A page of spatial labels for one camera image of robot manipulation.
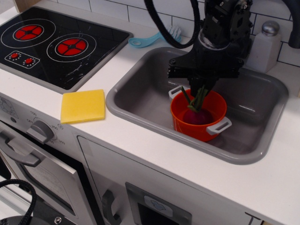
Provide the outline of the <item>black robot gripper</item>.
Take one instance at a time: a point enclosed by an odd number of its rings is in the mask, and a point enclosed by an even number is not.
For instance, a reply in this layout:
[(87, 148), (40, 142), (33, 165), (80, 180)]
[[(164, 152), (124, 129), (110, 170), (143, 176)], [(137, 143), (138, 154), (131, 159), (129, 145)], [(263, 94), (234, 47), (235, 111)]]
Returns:
[(187, 78), (193, 97), (204, 79), (204, 88), (209, 93), (219, 78), (238, 77), (251, 44), (249, 35), (230, 42), (223, 49), (210, 47), (208, 41), (198, 39), (190, 52), (169, 60), (168, 77)]

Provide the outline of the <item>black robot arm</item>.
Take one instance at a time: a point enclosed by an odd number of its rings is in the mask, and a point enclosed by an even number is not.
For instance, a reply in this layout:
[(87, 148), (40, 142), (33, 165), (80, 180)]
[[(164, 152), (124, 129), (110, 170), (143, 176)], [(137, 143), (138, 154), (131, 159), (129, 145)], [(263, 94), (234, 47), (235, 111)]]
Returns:
[(249, 52), (251, 0), (207, 0), (205, 19), (185, 55), (169, 61), (170, 78), (187, 78), (190, 93), (211, 91), (220, 78), (236, 78)]

